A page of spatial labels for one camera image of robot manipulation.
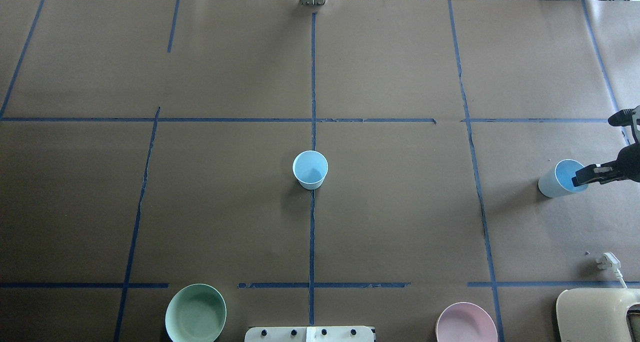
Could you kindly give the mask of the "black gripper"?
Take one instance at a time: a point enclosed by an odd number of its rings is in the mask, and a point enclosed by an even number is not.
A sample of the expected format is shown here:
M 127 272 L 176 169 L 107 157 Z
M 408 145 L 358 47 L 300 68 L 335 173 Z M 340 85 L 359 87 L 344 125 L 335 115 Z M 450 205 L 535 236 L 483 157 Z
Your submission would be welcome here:
M 576 171 L 571 178 L 574 187 L 592 183 L 604 185 L 617 180 L 640 182 L 639 113 L 640 105 L 622 109 L 608 117 L 608 124 L 612 127 L 631 127 L 634 142 L 619 151 L 615 162 L 590 164 Z

